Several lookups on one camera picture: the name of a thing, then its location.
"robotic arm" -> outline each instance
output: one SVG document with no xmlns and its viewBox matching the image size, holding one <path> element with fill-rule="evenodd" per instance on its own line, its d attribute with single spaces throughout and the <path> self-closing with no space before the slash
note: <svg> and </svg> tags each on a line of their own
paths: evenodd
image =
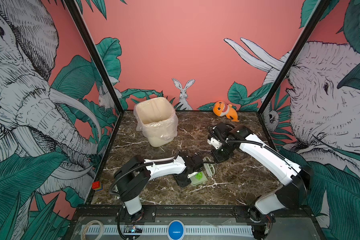
<svg viewBox="0 0 360 240">
<path fill-rule="evenodd" d="M 286 159 L 244 125 L 234 127 L 221 122 L 210 126 L 208 131 L 208 143 L 212 145 L 210 154 L 216 164 L 228 160 L 237 149 L 254 157 L 283 184 L 250 205 L 248 215 L 253 222 L 260 222 L 266 214 L 277 209 L 298 209 L 309 195 L 313 170 Z M 115 173 L 109 193 L 119 195 L 131 219 L 137 221 L 142 215 L 139 194 L 149 180 L 173 174 L 177 184 L 185 187 L 191 183 L 189 177 L 202 169 L 203 160 L 197 154 L 189 156 L 186 152 L 179 152 L 174 157 L 157 160 L 143 159 L 137 155 Z"/>
</svg>

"rabbit illustration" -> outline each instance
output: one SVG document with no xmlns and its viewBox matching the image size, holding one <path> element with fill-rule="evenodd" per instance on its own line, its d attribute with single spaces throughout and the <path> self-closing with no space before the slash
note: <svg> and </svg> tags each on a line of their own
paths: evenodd
<svg viewBox="0 0 360 240">
<path fill-rule="evenodd" d="M 180 89 L 178 106 L 181 106 L 181 107 L 179 110 L 192 110 L 192 107 L 187 102 L 187 98 L 188 98 L 187 88 L 192 86 L 192 84 L 195 83 L 195 80 L 194 79 L 189 80 L 184 88 L 178 80 L 173 78 L 172 81 L 175 84 L 175 87 Z"/>
</svg>

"stacked building blocks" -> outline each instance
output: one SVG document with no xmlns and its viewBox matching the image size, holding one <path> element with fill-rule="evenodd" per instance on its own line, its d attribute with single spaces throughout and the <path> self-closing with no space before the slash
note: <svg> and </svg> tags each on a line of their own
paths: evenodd
<svg viewBox="0 0 360 240">
<path fill-rule="evenodd" d="M 103 190 L 103 184 L 99 181 L 92 183 L 92 189 L 96 190 L 96 192 Z"/>
</svg>

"rabbit ear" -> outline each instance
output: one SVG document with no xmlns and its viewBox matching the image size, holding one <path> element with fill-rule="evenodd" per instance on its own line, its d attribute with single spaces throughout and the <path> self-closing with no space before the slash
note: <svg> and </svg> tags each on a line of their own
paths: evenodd
<svg viewBox="0 0 360 240">
<path fill-rule="evenodd" d="M 185 85 L 184 89 L 189 88 L 189 87 L 192 86 L 192 84 L 194 84 L 194 83 L 195 83 L 195 80 L 194 80 L 194 79 L 189 80 L 189 81 L 187 82 L 187 84 Z"/>
<path fill-rule="evenodd" d="M 180 89 L 180 90 L 183 89 L 183 86 L 181 85 L 181 83 L 180 83 L 178 80 L 176 80 L 176 79 L 173 78 L 172 81 L 173 81 L 173 83 L 175 84 L 175 87 L 176 87 L 176 88 L 178 88 L 178 89 Z"/>
</svg>

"blue led light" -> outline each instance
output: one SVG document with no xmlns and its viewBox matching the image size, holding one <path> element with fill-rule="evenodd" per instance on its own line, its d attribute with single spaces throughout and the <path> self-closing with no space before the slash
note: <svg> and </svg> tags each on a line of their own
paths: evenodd
<svg viewBox="0 0 360 240">
<path fill-rule="evenodd" d="M 181 221 L 173 220 L 168 225 L 168 238 L 170 240 L 182 240 L 184 234 L 184 224 Z"/>
</svg>

